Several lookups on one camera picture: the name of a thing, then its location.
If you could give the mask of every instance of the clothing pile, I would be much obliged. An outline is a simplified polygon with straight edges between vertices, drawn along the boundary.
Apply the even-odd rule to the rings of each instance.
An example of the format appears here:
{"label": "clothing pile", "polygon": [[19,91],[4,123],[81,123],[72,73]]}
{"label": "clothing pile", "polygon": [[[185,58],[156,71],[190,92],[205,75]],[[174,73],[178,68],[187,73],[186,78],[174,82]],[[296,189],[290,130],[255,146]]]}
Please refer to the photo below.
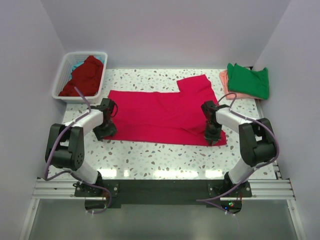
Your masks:
{"label": "clothing pile", "polygon": [[71,80],[64,86],[59,96],[78,97],[77,87],[84,96],[94,96],[99,90],[104,64],[94,56],[88,56],[82,63],[72,68]]}
{"label": "clothing pile", "polygon": [[220,72],[225,94],[236,93],[237,98],[251,98],[266,100],[269,97],[268,69],[265,67],[261,71],[249,70],[245,67],[229,63],[227,70]]}

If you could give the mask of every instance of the wire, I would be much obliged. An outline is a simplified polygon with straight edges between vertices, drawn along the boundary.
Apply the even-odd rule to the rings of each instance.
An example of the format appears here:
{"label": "wire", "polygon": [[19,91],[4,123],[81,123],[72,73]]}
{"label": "wire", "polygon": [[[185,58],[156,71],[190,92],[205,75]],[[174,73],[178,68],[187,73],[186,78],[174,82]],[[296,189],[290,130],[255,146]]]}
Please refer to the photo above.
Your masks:
{"label": "wire", "polygon": [[114,115],[110,116],[111,118],[114,118],[114,117],[117,115],[117,113],[118,113],[118,105],[116,104],[116,102],[114,102],[114,105],[115,105],[115,107],[116,107],[116,110],[115,110]]}
{"label": "wire", "polygon": [[237,97],[238,97],[238,95],[235,93],[235,92],[229,92],[229,93],[227,93],[226,95],[224,95],[223,97],[221,97],[220,99],[219,99],[219,101],[218,101],[218,103],[220,103],[220,101],[222,100],[222,99],[224,99],[226,96],[229,96],[229,95],[234,95],[234,98],[233,98],[233,100],[232,100],[232,102],[231,102],[231,104],[230,104],[230,108],[232,107],[232,105],[234,104],[234,102],[235,102],[235,100],[237,99]]}
{"label": "wire", "polygon": [[89,186],[89,187],[91,187],[91,188],[101,189],[101,190],[105,191],[105,192],[108,194],[108,196],[109,196],[109,201],[108,201],[107,205],[105,205],[105,207],[104,207],[103,209],[101,209],[101,210],[91,211],[92,214],[100,214],[100,213],[103,213],[106,209],[108,209],[108,208],[110,207],[111,202],[112,202],[112,195],[111,195],[111,192],[110,192],[108,189],[106,189],[106,188],[103,187],[103,186],[97,186],[97,185],[88,183],[88,182],[86,182],[86,181],[83,181],[82,179],[80,179],[80,178],[78,178],[77,176],[75,176],[73,173],[71,173],[71,176],[72,176],[74,179],[78,180],[79,182],[82,182],[83,184],[85,184],[85,185],[87,185],[87,186]]}
{"label": "wire", "polygon": [[85,98],[85,96],[82,94],[82,92],[75,86],[74,89],[79,94],[79,96],[82,98],[82,100],[85,102],[85,104],[88,106],[89,113],[91,113],[91,106],[88,100]]}
{"label": "wire", "polygon": [[[237,96],[236,93],[231,92],[231,93],[228,93],[228,94],[224,95],[222,98],[220,98],[219,101],[221,101],[224,97],[226,97],[227,95],[230,95],[230,94],[235,94],[235,95]],[[276,154],[275,154],[274,158],[272,158],[270,161],[268,161],[268,162],[266,162],[266,163],[263,163],[263,164],[261,164],[261,165],[258,165],[258,166],[255,167],[255,169],[252,169],[250,172],[248,172],[236,185],[234,185],[231,189],[229,189],[229,190],[226,191],[225,193],[222,193],[222,194],[220,194],[220,195],[218,195],[218,196],[215,196],[215,197],[212,197],[212,198],[197,199],[197,200],[196,200],[197,202],[208,203],[209,201],[213,201],[213,200],[216,200],[216,199],[220,199],[220,198],[224,197],[225,195],[228,195],[228,194],[232,193],[232,192],[233,192],[235,189],[237,189],[242,183],[244,183],[244,182],[255,172],[255,170],[260,169],[260,168],[262,168],[262,167],[264,167],[264,166],[266,166],[266,165],[269,165],[269,164],[273,163],[273,162],[274,162],[275,160],[277,160],[277,158],[279,157],[279,153],[280,153],[279,142],[277,141],[276,136],[274,135],[274,133],[273,133],[267,126],[265,126],[263,123],[255,120],[255,119],[253,119],[253,118],[243,116],[243,115],[241,115],[240,113],[237,113],[237,112],[233,111],[233,110],[231,109],[231,105],[230,105],[230,112],[231,112],[232,114],[238,116],[239,118],[252,121],[252,122],[258,124],[259,126],[263,127],[263,128],[271,135],[271,137],[274,139],[275,148],[276,148]]]}
{"label": "wire", "polygon": [[105,191],[105,192],[108,194],[108,196],[109,196],[109,201],[108,201],[107,205],[105,205],[105,207],[104,207],[102,210],[98,210],[98,211],[92,210],[92,211],[91,211],[92,214],[99,214],[99,213],[103,213],[107,208],[109,208],[110,205],[111,205],[111,202],[112,202],[111,192],[110,192],[107,188],[102,187],[102,186],[97,186],[97,185],[88,183],[88,182],[86,182],[86,181],[83,181],[82,179],[80,179],[80,178],[78,178],[77,176],[75,176],[75,175],[74,175],[71,171],[69,171],[69,170],[64,170],[64,171],[61,171],[61,172],[59,172],[59,173],[57,173],[57,174],[55,174],[55,175],[53,175],[53,176],[51,176],[51,177],[48,177],[49,167],[50,167],[50,164],[51,164],[53,155],[54,155],[54,153],[55,153],[55,151],[56,151],[56,149],[57,149],[57,146],[58,146],[58,144],[59,144],[59,142],[60,142],[60,139],[61,139],[62,136],[66,133],[66,131],[68,131],[76,122],[78,122],[79,120],[81,120],[81,119],[83,119],[84,117],[88,116],[89,113],[91,112],[91,106],[90,106],[89,102],[87,101],[87,99],[85,98],[85,96],[80,92],[79,89],[77,89],[77,87],[74,87],[74,89],[78,92],[78,94],[80,95],[80,97],[81,97],[81,98],[84,100],[84,102],[87,104],[89,111],[87,111],[87,112],[84,113],[83,115],[80,115],[80,116],[77,117],[74,121],[72,121],[68,126],[66,126],[66,127],[60,132],[60,134],[59,134],[58,137],[56,138],[56,140],[55,140],[55,142],[54,142],[54,144],[53,144],[53,146],[52,146],[51,152],[50,152],[50,154],[49,154],[49,156],[48,156],[48,159],[47,159],[47,161],[46,161],[45,171],[44,171],[44,180],[45,180],[45,181],[50,181],[50,180],[55,179],[56,177],[58,177],[58,176],[60,176],[60,175],[62,175],[62,174],[69,173],[69,174],[71,174],[71,176],[72,176],[74,179],[78,180],[79,182],[82,182],[83,184],[85,184],[85,185],[87,185],[87,186],[89,186],[89,187],[91,187],[91,188],[101,189],[101,190]]}
{"label": "wire", "polygon": [[231,213],[231,212],[229,212],[229,211],[225,210],[223,207],[221,207],[221,206],[219,206],[219,205],[217,205],[217,204],[215,204],[215,203],[213,203],[213,202],[210,202],[210,201],[204,201],[204,203],[209,204],[209,205],[212,205],[212,206],[214,206],[214,207],[216,207],[216,208],[218,208],[218,209],[220,209],[220,210],[222,210],[222,211],[226,212],[227,214],[231,214],[231,215],[232,215],[232,213]]}

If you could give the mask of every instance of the gray floor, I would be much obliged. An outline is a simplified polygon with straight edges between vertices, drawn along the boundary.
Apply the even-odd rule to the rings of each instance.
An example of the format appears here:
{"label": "gray floor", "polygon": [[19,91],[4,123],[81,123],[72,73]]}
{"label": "gray floor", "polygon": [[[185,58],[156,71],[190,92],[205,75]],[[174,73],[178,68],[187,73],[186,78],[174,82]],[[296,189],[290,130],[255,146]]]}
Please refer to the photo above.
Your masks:
{"label": "gray floor", "polygon": [[41,200],[30,240],[297,239],[286,201],[246,201],[236,218],[200,205],[124,205],[92,217],[83,200]]}

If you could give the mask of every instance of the red cloth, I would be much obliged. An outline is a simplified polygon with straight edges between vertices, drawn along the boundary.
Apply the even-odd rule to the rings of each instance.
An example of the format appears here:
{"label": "red cloth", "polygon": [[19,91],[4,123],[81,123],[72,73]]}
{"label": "red cloth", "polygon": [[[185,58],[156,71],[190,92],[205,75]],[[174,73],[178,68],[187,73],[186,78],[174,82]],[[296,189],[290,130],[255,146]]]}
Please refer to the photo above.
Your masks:
{"label": "red cloth", "polygon": [[79,97],[75,87],[84,96],[94,96],[99,90],[103,69],[104,65],[100,60],[88,56],[84,63],[71,73],[72,79],[67,82],[59,96]]}
{"label": "red cloth", "polygon": [[[110,91],[119,110],[113,118],[118,132],[106,139],[208,146],[205,101],[218,103],[205,75],[177,81],[180,92]],[[215,146],[227,144],[226,134]]]}

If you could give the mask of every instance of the black mounting plate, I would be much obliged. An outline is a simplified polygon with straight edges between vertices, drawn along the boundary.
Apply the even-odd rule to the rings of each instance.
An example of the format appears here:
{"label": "black mounting plate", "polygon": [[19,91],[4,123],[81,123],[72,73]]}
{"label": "black mounting plate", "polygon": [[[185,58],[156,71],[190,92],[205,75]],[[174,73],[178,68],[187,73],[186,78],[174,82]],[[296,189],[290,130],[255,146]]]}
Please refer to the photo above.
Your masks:
{"label": "black mounting plate", "polygon": [[[197,199],[207,199],[217,196],[214,189],[222,186],[221,180],[103,180],[103,185],[112,194],[110,208],[121,208],[122,204],[137,205],[202,205]],[[242,188],[242,197],[252,197],[250,184]],[[225,197],[237,197],[239,192]],[[92,197],[87,192],[75,190],[75,197]],[[102,200],[85,200],[87,209],[103,206]],[[221,206],[218,199],[213,203]]]}

